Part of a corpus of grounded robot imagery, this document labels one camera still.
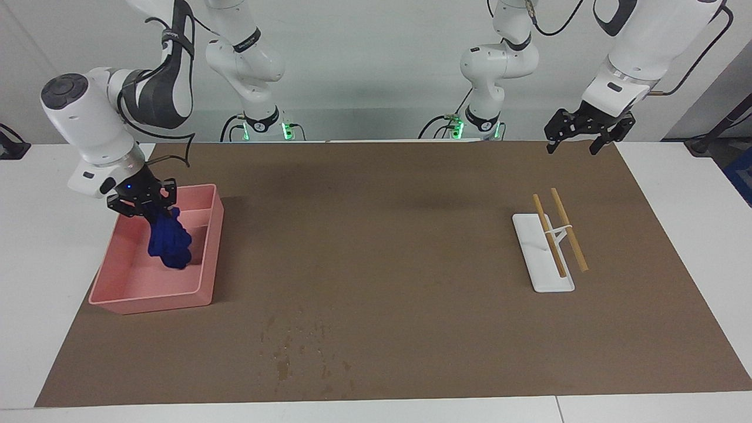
pink plastic bin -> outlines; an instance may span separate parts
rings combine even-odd
[[[150,257],[149,223],[118,216],[89,304],[121,315],[206,306],[214,292],[224,207],[212,184],[179,187],[178,220],[193,237],[193,255],[183,270]]]

green led light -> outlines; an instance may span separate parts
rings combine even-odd
[[[285,141],[295,139],[295,131],[293,131],[293,128],[290,128],[290,125],[284,122],[282,123],[282,133],[284,134]]]
[[[462,130],[465,129],[465,122],[462,122],[461,120],[458,120],[454,124],[454,129],[452,129],[452,138],[454,139],[461,139],[462,138]]]

black cable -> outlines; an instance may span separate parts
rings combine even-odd
[[[14,137],[18,138],[18,140],[21,141],[22,143],[24,144],[26,143],[25,141],[23,141],[23,138],[21,138],[21,135],[18,135],[18,132],[9,128],[8,125],[4,125],[0,123],[0,128],[5,129],[6,131],[10,132]]]
[[[199,19],[198,19],[197,17],[193,17],[193,20],[195,20],[195,22],[196,22],[196,23],[198,23],[199,25],[203,26],[203,27],[204,27],[204,29],[206,29],[207,31],[211,32],[212,34],[215,34],[215,35],[219,35],[219,34],[217,34],[216,32],[212,31],[212,30],[211,30],[211,28],[209,28],[208,26],[206,26],[206,25],[205,25],[205,24],[204,24],[204,23],[203,23],[203,22],[202,22],[201,20],[199,20]]]
[[[229,134],[230,142],[232,142],[232,131],[234,131],[235,129],[242,129],[242,130],[245,131],[245,126],[243,126],[243,125],[235,125],[232,128],[230,128],[230,134]]]
[[[220,134],[220,142],[225,141],[225,133],[227,132],[227,128],[230,126],[230,123],[235,120],[240,119],[237,114],[233,114],[226,122],[225,126],[222,127],[222,133]]]
[[[164,20],[161,20],[160,18],[158,18],[156,16],[150,16],[150,17],[146,18],[144,20],[144,23],[149,23],[149,22],[152,22],[152,21],[156,21],[156,22],[161,23],[162,25],[165,26],[165,29],[170,29],[170,25],[168,25],[167,22],[165,22]]]
[[[561,28],[557,29],[554,32],[545,32],[543,29],[541,29],[540,26],[538,26],[538,18],[535,16],[535,11],[532,9],[532,3],[531,3],[529,6],[530,6],[530,10],[533,10],[533,12],[531,13],[531,16],[530,16],[532,18],[532,24],[535,27],[535,29],[537,29],[538,32],[541,33],[541,35],[545,35],[546,37],[553,37],[554,35],[558,35],[559,33],[561,33],[561,31],[563,31],[569,25],[569,23],[572,21],[572,19],[575,18],[575,15],[580,10],[580,6],[582,6],[582,3],[584,1],[585,0],[580,0],[577,3],[577,6],[575,6],[575,9],[572,11],[572,14],[570,14],[569,18],[566,20],[566,22],[564,22],[564,25],[562,25]]]
[[[303,132],[303,141],[308,141],[308,138],[305,138],[305,129],[303,129],[303,125],[300,123],[291,123],[290,128],[300,128],[300,132]]]
[[[502,132],[502,138],[499,141],[504,141],[504,135],[507,135],[507,124],[504,122],[499,122],[499,125],[504,125],[504,132]]]
[[[459,110],[465,105],[465,102],[468,101],[468,98],[470,97],[470,93],[472,93],[472,88],[470,88],[470,90],[468,91],[468,93],[465,94],[465,98],[462,99],[462,102],[457,107],[457,110],[454,111],[454,114],[458,114],[459,113]],[[447,130],[446,129],[444,130],[444,133],[441,134],[442,138],[444,138],[445,136],[447,136]]]
[[[744,116],[744,117],[743,117],[742,119],[739,119],[739,120],[737,120],[736,122],[734,122],[734,124],[732,124],[732,125],[729,125],[729,127],[728,127],[728,128],[726,128],[726,129],[725,129],[724,131],[727,131],[727,130],[731,129],[731,128],[733,128],[734,126],[738,126],[738,125],[741,125],[741,124],[742,124],[742,123],[744,123],[744,122],[745,122],[746,120],[749,120],[749,118],[750,118],[750,117],[752,117],[752,113],[749,113],[749,114],[748,114],[747,116]],[[709,132],[706,132],[706,133],[704,133],[704,134],[700,134],[700,135],[695,135],[695,136],[693,136],[692,138],[687,138],[687,139],[700,139],[700,138],[702,138],[702,137],[706,136],[707,134],[709,134]]]
[[[421,139],[423,137],[423,134],[426,133],[426,131],[428,130],[428,128],[431,125],[433,125],[434,122],[437,122],[437,121],[439,121],[441,119],[446,119],[446,117],[444,117],[444,115],[440,115],[440,116],[434,117],[433,119],[429,120],[429,122],[426,123],[426,125],[423,127],[423,130],[420,131],[420,135],[418,135],[418,139]]]
[[[437,129],[436,133],[433,134],[433,138],[434,139],[436,139],[436,137],[438,136],[438,132],[441,131],[442,129],[444,130],[444,134],[441,136],[441,138],[443,139],[447,135],[447,129],[452,129],[452,126],[451,125],[446,125],[446,126],[442,126],[441,128]]]
[[[671,90],[671,91],[652,91],[652,92],[650,92],[651,96],[670,96],[671,94],[676,93],[679,90],[679,88],[681,88],[681,86],[684,85],[684,82],[687,81],[687,78],[690,77],[690,75],[692,74],[692,72],[694,72],[694,70],[697,67],[697,65],[699,65],[700,62],[702,61],[702,59],[705,58],[705,54],[708,54],[708,51],[710,51],[710,49],[713,48],[713,46],[715,45],[715,43],[717,43],[718,40],[720,40],[721,37],[723,37],[723,35],[726,34],[726,32],[729,30],[729,28],[731,28],[731,24],[734,23],[734,13],[731,12],[731,9],[729,9],[726,5],[722,5],[719,10],[725,12],[726,15],[729,17],[729,21],[726,23],[726,26],[724,26],[723,29],[721,29],[721,31],[718,33],[718,35],[715,38],[713,38],[713,41],[711,41],[710,44],[708,44],[708,46],[702,51],[702,53],[699,55],[699,57],[697,58],[697,60],[695,60],[695,62],[690,67],[690,70],[687,71],[687,73],[684,75],[684,78],[682,78],[681,81],[679,81],[679,84],[677,84],[676,87],[674,87],[673,90]]]

stain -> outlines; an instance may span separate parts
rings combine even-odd
[[[284,360],[277,362],[277,375],[279,380],[287,380],[290,377],[290,357],[285,357]]]

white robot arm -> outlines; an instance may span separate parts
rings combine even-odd
[[[585,89],[574,113],[559,109],[545,127],[553,153],[559,143],[579,134],[599,134],[591,154],[624,139],[634,126],[630,112],[663,78],[717,15],[724,0],[619,0],[616,14],[599,25],[616,44]]]
[[[465,132],[478,138],[493,137],[499,124],[504,89],[502,79],[532,74],[538,67],[538,48],[532,43],[532,22],[526,0],[499,0],[493,28],[501,35],[500,44],[485,44],[462,55],[462,75],[472,84],[464,118]]]
[[[271,96],[269,83],[284,76],[283,57],[261,36],[248,0],[205,0],[215,31],[209,41],[209,66],[232,85],[241,98],[246,128],[254,140],[289,138],[284,111]]]
[[[190,116],[196,28],[185,0],[128,3],[147,22],[165,27],[162,64],[153,71],[95,68],[85,75],[60,75],[45,84],[41,102],[52,124],[81,155],[68,186],[95,198],[115,190],[108,197],[109,208],[153,221],[153,210],[167,212],[174,205],[177,186],[174,179],[154,177],[123,118],[174,129]]]

